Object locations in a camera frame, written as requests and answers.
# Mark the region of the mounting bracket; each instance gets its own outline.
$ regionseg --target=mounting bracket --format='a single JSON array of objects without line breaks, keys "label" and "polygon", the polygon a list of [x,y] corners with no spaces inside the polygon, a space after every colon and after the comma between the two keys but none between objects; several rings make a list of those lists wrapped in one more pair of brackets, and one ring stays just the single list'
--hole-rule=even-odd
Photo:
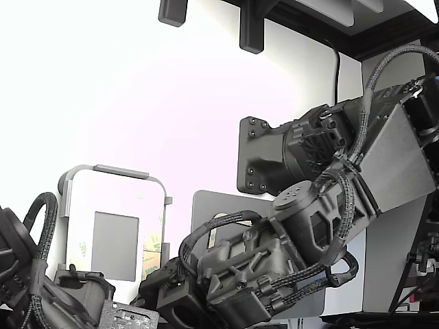
[{"label": "mounting bracket", "polygon": [[265,16],[279,0],[243,0],[239,46],[250,53],[261,53],[264,46]]},{"label": "mounting bracket", "polygon": [[158,20],[164,24],[180,27],[185,24],[187,0],[161,0]]},{"label": "mounting bracket", "polygon": [[[188,0],[161,0],[158,20],[180,27],[186,21]],[[264,46],[265,17],[280,0],[242,0],[239,46],[260,53]]]}]

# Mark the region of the black clip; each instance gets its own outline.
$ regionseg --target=black clip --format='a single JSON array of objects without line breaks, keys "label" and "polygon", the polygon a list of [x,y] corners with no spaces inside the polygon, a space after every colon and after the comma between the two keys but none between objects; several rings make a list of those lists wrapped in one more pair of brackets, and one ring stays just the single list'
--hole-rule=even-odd
[{"label": "black clip", "polygon": [[266,276],[263,276],[258,280],[258,285],[262,294],[265,296],[270,296],[276,293],[276,291],[273,289],[270,279]]}]

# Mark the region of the braided cable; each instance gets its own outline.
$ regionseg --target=braided cable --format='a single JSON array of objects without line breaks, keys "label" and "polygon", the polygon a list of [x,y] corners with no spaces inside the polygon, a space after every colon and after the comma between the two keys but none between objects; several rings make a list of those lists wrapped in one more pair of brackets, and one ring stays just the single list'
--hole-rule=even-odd
[{"label": "braided cable", "polygon": [[439,55],[436,52],[432,51],[431,49],[420,45],[403,45],[397,47],[389,51],[383,57],[383,59],[379,61],[378,65],[375,67],[374,71],[372,72],[372,75],[369,77],[369,80],[364,89],[364,96],[360,107],[359,134],[357,135],[357,138],[355,139],[355,144],[352,147],[351,152],[349,154],[349,160],[354,164],[358,164],[360,158],[359,155],[361,153],[361,150],[364,145],[364,141],[366,139],[366,135],[368,131],[370,107],[372,105],[372,96],[375,91],[375,87],[377,86],[378,79],[381,76],[384,68],[387,65],[389,65],[389,63],[393,61],[393,59],[403,55],[404,53],[421,53],[423,55],[428,56],[434,62],[439,64]]}]

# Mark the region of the black shelf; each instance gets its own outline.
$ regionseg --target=black shelf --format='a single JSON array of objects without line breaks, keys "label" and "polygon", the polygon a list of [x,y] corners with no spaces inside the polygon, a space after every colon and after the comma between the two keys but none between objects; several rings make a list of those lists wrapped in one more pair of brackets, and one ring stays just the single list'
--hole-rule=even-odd
[{"label": "black shelf", "polygon": [[[280,0],[222,1],[241,8],[240,47],[252,53],[263,51],[264,17],[322,44],[329,46],[327,42],[329,40],[338,51],[359,61],[417,39],[429,38],[439,32],[439,25],[433,24],[417,10],[411,10],[349,36],[334,26]],[[175,9],[178,9],[178,12],[170,10],[172,3],[175,3]],[[187,5],[187,0],[161,0],[160,21],[181,26],[186,18],[186,6],[181,6],[182,3]],[[436,0],[436,7],[439,11],[439,0]],[[169,16],[180,20],[173,21],[172,18],[169,19]]]}]

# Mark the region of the black plastic part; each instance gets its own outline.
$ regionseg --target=black plastic part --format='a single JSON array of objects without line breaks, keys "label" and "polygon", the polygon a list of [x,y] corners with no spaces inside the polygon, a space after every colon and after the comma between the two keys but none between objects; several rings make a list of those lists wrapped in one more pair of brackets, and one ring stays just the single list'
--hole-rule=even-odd
[{"label": "black plastic part", "polygon": [[331,108],[331,114],[328,109],[318,106],[277,128],[258,118],[242,119],[238,191],[278,195],[295,183],[315,180],[332,163],[334,153],[353,142],[353,128],[340,111],[343,107]]},{"label": "black plastic part", "polygon": [[279,0],[243,0],[239,46],[250,53],[260,53],[264,48],[265,16]]},{"label": "black plastic part", "polygon": [[28,285],[31,260],[37,250],[16,215],[9,208],[0,208],[0,305],[17,305]]},{"label": "black plastic part", "polygon": [[152,272],[140,283],[139,297],[131,302],[149,310],[157,309],[157,299],[160,287],[169,283],[182,280],[178,278],[179,258],[175,257],[169,260],[163,267]]},{"label": "black plastic part", "polygon": [[221,328],[224,324],[206,308],[204,294],[192,276],[182,282],[163,285],[157,301],[157,311],[175,328]]},{"label": "black plastic part", "polygon": [[187,0],[161,0],[158,20],[164,24],[180,27],[186,21]]},{"label": "black plastic part", "polygon": [[99,272],[57,270],[54,284],[85,307],[89,315],[99,323],[104,300],[112,300],[116,288]]}]

